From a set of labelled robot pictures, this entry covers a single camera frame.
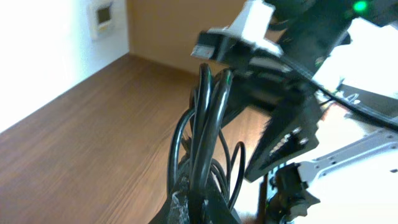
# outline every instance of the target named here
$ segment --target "cable bundle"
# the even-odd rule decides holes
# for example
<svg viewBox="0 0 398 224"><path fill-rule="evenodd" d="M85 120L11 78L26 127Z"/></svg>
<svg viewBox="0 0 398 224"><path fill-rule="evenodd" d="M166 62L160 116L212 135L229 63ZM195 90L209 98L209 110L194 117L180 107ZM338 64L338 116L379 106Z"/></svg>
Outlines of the cable bundle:
<svg viewBox="0 0 398 224"><path fill-rule="evenodd" d="M177 123L170 146L167 168L167 193L169 195L178 179L178 152L183 131L187 123L191 121L193 134L190 149L187 150L189 158L186 161L186 163L189 163L190 191L204 192L208 175L211 172L215 176L228 208L233 209L243 182L246 149L243 142L237 143L232 159L230 159L229 149L221 132L221 123L231 89L232 76L231 70L226 69L217 74L213 81L209 66L205 63L200 65L199 87L193 92L193 102L190 109L184 112ZM221 164L212 158L217 138L220 138L223 145L226 157L226 174ZM231 171L239 150L241 157L238 179L232 196L229 197Z"/></svg>

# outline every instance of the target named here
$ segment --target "green led light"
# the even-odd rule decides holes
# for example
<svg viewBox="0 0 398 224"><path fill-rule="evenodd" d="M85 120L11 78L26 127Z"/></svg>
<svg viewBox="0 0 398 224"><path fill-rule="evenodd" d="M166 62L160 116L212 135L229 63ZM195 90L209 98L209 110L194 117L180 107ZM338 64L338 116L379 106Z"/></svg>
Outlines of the green led light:
<svg viewBox="0 0 398 224"><path fill-rule="evenodd" d="M363 12L368 8L368 3L366 1L359 1L354 4L354 10L356 12Z"/></svg>

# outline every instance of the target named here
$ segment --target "wall plate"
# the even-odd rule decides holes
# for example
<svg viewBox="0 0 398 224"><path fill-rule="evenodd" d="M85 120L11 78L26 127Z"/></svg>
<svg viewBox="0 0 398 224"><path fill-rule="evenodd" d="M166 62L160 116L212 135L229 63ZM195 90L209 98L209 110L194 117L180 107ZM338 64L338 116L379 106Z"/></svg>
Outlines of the wall plate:
<svg viewBox="0 0 398 224"><path fill-rule="evenodd" d="M98 40L112 32L114 28L113 2L114 0L97 0L88 5L91 39Z"/></svg>

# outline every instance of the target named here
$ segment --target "beige wall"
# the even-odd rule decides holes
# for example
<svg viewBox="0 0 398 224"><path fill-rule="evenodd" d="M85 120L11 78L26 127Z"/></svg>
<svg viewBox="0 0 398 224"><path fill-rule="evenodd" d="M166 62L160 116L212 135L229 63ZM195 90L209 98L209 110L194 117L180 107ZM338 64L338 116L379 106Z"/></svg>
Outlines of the beige wall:
<svg viewBox="0 0 398 224"><path fill-rule="evenodd" d="M130 53L197 73L190 56L201 30L230 25L243 0L127 0ZM275 39L275 34L268 34ZM220 66L211 65L214 70Z"/></svg>

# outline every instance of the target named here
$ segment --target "white wall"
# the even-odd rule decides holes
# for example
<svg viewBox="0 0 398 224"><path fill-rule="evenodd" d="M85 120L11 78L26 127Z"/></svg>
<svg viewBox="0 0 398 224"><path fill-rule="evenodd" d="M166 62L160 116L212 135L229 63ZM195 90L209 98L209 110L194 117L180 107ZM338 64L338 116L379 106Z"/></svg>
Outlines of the white wall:
<svg viewBox="0 0 398 224"><path fill-rule="evenodd" d="M124 1L113 5L114 33L95 42L86 16L90 0L2 3L0 133L128 53Z"/></svg>

